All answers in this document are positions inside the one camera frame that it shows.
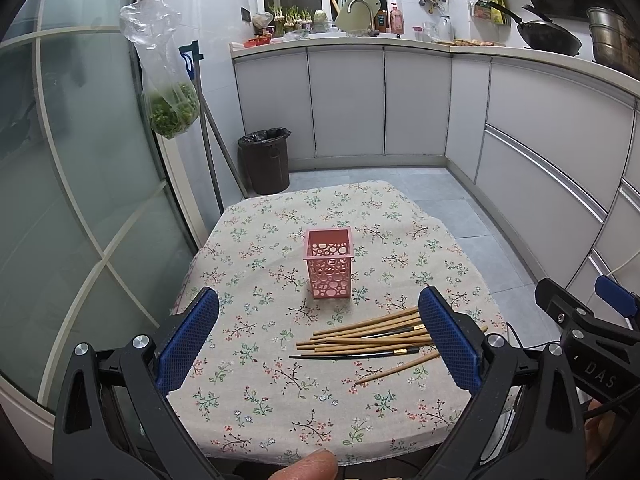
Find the person's right hand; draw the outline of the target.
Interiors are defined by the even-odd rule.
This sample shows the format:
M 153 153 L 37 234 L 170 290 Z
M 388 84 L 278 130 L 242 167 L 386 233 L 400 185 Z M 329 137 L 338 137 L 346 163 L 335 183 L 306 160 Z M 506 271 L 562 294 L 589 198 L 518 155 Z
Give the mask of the person's right hand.
M 585 418 L 587 479 L 639 478 L 639 414 Z

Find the person's left hand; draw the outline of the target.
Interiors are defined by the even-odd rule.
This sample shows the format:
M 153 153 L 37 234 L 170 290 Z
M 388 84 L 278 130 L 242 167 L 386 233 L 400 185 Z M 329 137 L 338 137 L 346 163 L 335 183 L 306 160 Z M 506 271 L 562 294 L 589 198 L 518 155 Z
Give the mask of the person's left hand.
M 269 480 L 334 480 L 337 474 L 335 455 L 320 448 L 295 464 L 276 471 Z

